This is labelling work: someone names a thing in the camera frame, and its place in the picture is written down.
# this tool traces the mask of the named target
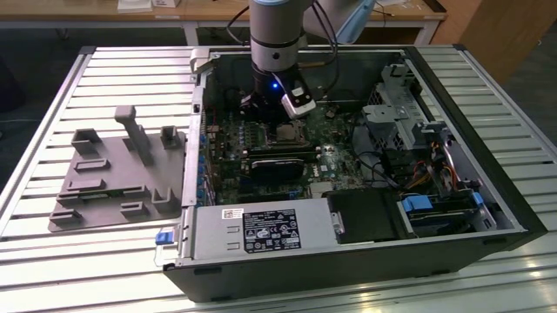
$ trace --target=gray plastic holder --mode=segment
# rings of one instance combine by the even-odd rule
[[[176,218],[182,213],[186,134],[162,127],[146,134],[135,108],[116,108],[128,137],[100,138],[76,130],[76,148],[48,230],[77,230]]]

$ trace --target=blue latch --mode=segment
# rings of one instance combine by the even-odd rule
[[[471,197],[478,206],[483,204],[483,198],[481,197],[479,193],[474,192]]]
[[[369,15],[374,9],[375,0],[359,0],[358,7],[351,12],[337,32],[337,41],[342,44],[353,44],[362,34],[369,21]]]
[[[174,229],[162,229],[155,236],[155,243],[158,246],[174,244]]]
[[[410,196],[402,200],[402,207],[405,212],[413,210],[430,210],[433,209],[431,201],[427,196]]]

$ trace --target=metal bracket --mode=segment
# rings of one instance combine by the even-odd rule
[[[210,48],[200,47],[191,50],[190,67],[192,74],[200,74],[212,67]]]
[[[401,118],[397,108],[387,104],[365,106],[362,110],[367,120],[373,123],[394,123]]]
[[[342,223],[342,216],[341,212],[331,213],[331,220],[333,220],[333,229],[337,235],[342,235],[345,233],[345,225]]]
[[[191,117],[188,143],[186,150],[186,166],[183,175],[182,207],[196,204],[198,168],[199,168],[199,136],[202,116]]]
[[[195,87],[194,94],[191,96],[191,104],[194,106],[191,115],[200,115],[203,111],[203,87]]]

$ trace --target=circuit board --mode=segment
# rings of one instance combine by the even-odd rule
[[[315,183],[330,183],[325,185],[331,190],[365,187],[349,144],[351,116],[351,113],[337,113],[335,106],[322,104],[304,120],[279,125],[275,132],[263,123],[244,121],[239,114],[228,113],[220,119],[212,117],[214,125],[207,127],[207,133],[216,203],[315,198],[319,194],[310,188]],[[292,152],[274,155],[274,151],[284,149]],[[266,160],[290,155],[292,159],[306,155],[315,159],[304,160],[303,173],[296,179],[260,183],[254,182],[248,173],[255,161],[250,154],[264,154]]]

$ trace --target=black power cable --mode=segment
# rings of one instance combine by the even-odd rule
[[[326,40],[329,41],[329,45],[331,46],[331,57],[329,58],[329,60],[327,60],[327,62],[325,62],[325,64],[322,64],[322,65],[329,65],[329,64],[331,64],[333,62],[334,62],[334,60],[337,59],[337,53],[338,53],[338,50],[337,50],[337,47],[335,47],[335,45],[334,45],[334,43],[333,43],[333,38],[331,38],[331,36],[330,36],[330,34],[329,34],[329,31],[327,31],[327,29],[326,29],[326,26],[325,26],[325,23],[323,23],[323,20],[320,19],[320,15],[319,15],[319,13],[316,12],[316,6],[315,5],[311,5],[311,10],[314,10],[314,14],[315,14],[315,17],[316,17],[316,20],[318,20],[318,22],[319,22],[319,26],[320,26],[320,28],[323,29],[323,32],[325,32],[325,35],[326,35]]]
[[[377,174],[377,175],[379,175],[379,177],[382,178],[382,179],[385,179],[385,182],[393,187],[393,188],[395,188],[395,189],[398,189],[398,190],[403,190],[403,188],[401,187],[401,185],[399,184],[397,184],[394,181],[393,181],[393,179],[385,174],[385,173],[382,173],[375,167],[378,166],[378,164],[381,163],[381,162],[377,162],[373,166],[371,165],[369,165],[363,160],[362,160],[362,155],[365,155],[365,154],[369,154],[369,151],[366,151],[366,152],[362,152],[362,153],[359,153],[358,154],[358,160],[359,160],[359,164],[362,164],[369,170],[371,170],[371,179],[375,181],[375,177],[374,177],[374,175]]]
[[[333,23],[331,23],[331,20],[329,19],[327,12],[325,11],[325,9],[323,9],[323,7],[322,7],[322,5],[318,1],[314,2],[314,5],[318,7],[320,13],[323,13],[325,20],[329,24],[329,28],[330,28],[331,33],[333,33],[333,43],[334,43],[335,63],[337,64],[335,64],[335,74],[334,74],[333,82],[329,84],[329,86],[326,88],[323,88],[323,93],[327,93],[334,88],[334,85],[337,84],[338,79],[341,77],[341,63],[338,62],[338,39],[337,39],[337,32],[334,31]],[[327,37],[329,37],[329,32],[325,28],[323,28],[323,31],[325,31],[325,33],[327,34]]]
[[[238,14],[232,17],[232,19],[228,22],[228,25],[226,25],[226,31],[228,32],[230,37],[234,39],[234,41],[236,41],[242,46],[247,46],[250,44],[248,41],[242,41],[238,39],[238,37],[235,36],[235,34],[232,34],[232,31],[230,30],[230,27],[232,26],[234,22],[238,20],[238,18],[242,16],[243,13],[247,12],[247,10],[250,9],[250,6],[244,7],[242,9],[240,12],[238,12]]]
[[[381,13],[383,15],[383,28],[386,27],[386,16],[394,16],[391,13],[385,13],[385,7],[379,2],[375,2],[378,6],[381,6],[381,11],[374,10],[375,12]]]

